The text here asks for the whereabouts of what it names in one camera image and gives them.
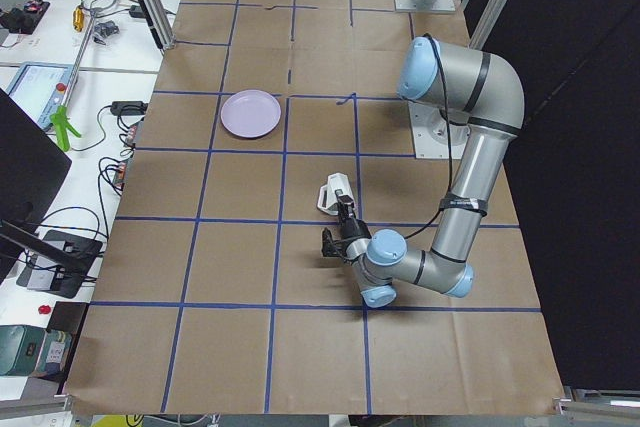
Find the silver blue-capped robot arm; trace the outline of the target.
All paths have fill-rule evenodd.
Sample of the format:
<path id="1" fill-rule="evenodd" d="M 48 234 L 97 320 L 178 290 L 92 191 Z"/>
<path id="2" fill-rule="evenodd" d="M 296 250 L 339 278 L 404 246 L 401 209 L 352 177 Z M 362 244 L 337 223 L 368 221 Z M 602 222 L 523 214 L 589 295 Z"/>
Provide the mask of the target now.
<path id="1" fill-rule="evenodd" d="M 429 34 L 412 40 L 396 93 L 437 108 L 445 123 L 466 125 L 469 135 L 434 215 L 439 225 L 427 250 L 409 247 L 406 237 L 393 229 L 370 232 L 356 215 L 346 175 L 331 174 L 321 187 L 317 207 L 337 217 L 340 232 L 334 239 L 323 231 L 322 254 L 351 265 L 370 308 L 395 300 L 396 280 L 455 298 L 469 294 L 474 270 L 467 259 L 508 146 L 524 120 L 523 87 L 509 62 Z"/>

